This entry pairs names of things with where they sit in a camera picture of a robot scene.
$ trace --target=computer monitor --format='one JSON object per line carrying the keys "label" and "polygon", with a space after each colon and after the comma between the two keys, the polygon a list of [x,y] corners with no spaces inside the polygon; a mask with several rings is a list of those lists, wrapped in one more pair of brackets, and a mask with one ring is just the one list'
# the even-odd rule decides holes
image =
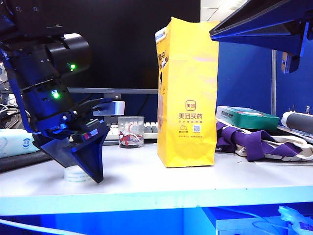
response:
{"label": "computer monitor", "polygon": [[59,14],[78,21],[71,25],[73,33],[81,34],[92,51],[91,67],[64,79],[70,92],[156,94],[155,33],[171,16],[200,21],[200,0],[67,0],[63,4]]}

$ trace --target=white shelf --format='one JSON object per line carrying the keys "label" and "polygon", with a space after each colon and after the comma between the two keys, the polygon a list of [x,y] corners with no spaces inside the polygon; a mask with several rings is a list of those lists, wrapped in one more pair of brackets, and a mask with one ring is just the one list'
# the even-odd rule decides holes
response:
{"label": "white shelf", "polygon": [[258,165],[217,153],[214,166],[165,168],[157,145],[104,147],[104,181],[67,184],[55,161],[0,175],[0,215],[108,212],[313,201],[311,166]]}

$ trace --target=ceiling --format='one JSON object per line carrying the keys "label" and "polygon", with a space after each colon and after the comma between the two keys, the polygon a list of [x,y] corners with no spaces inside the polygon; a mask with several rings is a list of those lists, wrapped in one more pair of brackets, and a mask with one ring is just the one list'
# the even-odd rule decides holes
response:
{"label": "ceiling", "polygon": [[247,0],[201,0],[201,21],[222,21]]}

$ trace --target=purple fabric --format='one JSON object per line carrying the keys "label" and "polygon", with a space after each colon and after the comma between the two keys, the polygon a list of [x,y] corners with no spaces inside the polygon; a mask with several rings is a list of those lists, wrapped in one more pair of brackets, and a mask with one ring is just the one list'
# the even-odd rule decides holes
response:
{"label": "purple fabric", "polygon": [[247,160],[256,161],[264,158],[264,154],[279,155],[283,157],[294,157],[302,151],[301,148],[292,143],[284,143],[276,148],[270,146],[263,140],[275,142],[266,131],[257,131],[251,134],[242,133],[240,129],[217,123],[217,147],[223,152],[235,152],[236,144],[246,148]]}

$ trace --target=blue partition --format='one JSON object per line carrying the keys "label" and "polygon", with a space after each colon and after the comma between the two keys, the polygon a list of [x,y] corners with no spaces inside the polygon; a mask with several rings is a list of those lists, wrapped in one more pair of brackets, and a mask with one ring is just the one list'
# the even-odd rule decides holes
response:
{"label": "blue partition", "polygon": [[271,50],[220,43],[217,105],[271,113]]}
{"label": "blue partition", "polygon": [[278,117],[290,109],[305,112],[306,106],[313,108],[313,41],[306,41],[304,55],[299,69],[290,74],[283,74],[280,66],[282,53],[277,53],[277,100]]}

